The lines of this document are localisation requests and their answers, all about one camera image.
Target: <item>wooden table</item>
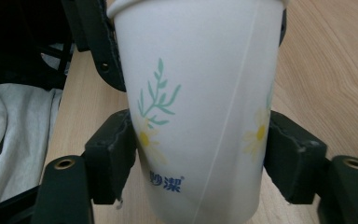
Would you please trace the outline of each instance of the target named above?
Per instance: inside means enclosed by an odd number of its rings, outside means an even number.
[[[292,0],[281,45],[273,109],[329,146],[327,157],[358,157],[358,1]],[[125,93],[105,84],[89,52],[76,52],[64,89],[46,163],[80,155]],[[96,223],[161,223],[150,211],[137,162],[124,190],[124,206],[94,206]],[[260,205],[248,223],[319,223],[314,205],[290,205],[264,174]]]

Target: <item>paper cup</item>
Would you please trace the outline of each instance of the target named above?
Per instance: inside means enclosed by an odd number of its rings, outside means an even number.
[[[166,223],[243,223],[258,206],[279,0],[117,0],[145,187]]]

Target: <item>gray cloth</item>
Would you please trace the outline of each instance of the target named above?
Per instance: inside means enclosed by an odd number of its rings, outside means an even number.
[[[38,185],[61,96],[0,85],[0,202]]]

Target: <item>yellow flower print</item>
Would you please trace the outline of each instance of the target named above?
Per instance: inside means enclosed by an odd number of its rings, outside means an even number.
[[[142,149],[145,151],[146,155],[151,156],[154,160],[162,163],[167,164],[167,160],[165,159],[164,155],[156,149],[156,146],[159,145],[158,141],[153,141],[153,136],[158,134],[158,130],[153,128],[149,128],[149,119],[145,118],[137,118],[137,123],[139,124],[139,132],[138,140],[142,146]]]
[[[255,160],[257,152],[266,142],[267,128],[269,127],[269,111],[267,109],[259,109],[255,114],[255,124],[257,130],[245,133],[243,140],[248,143],[243,149],[245,153],[252,153],[252,160]]]

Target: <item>wood grain surface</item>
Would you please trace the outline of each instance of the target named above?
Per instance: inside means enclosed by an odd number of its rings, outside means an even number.
[[[329,146],[327,158],[358,157],[358,1],[292,0],[280,48],[273,109]],[[80,155],[125,93],[97,74],[89,52],[76,52],[64,89],[46,164]],[[94,206],[97,224],[161,223],[150,211],[137,162],[124,190],[123,208]],[[319,223],[313,205],[291,205],[263,174],[260,205],[247,223]]]

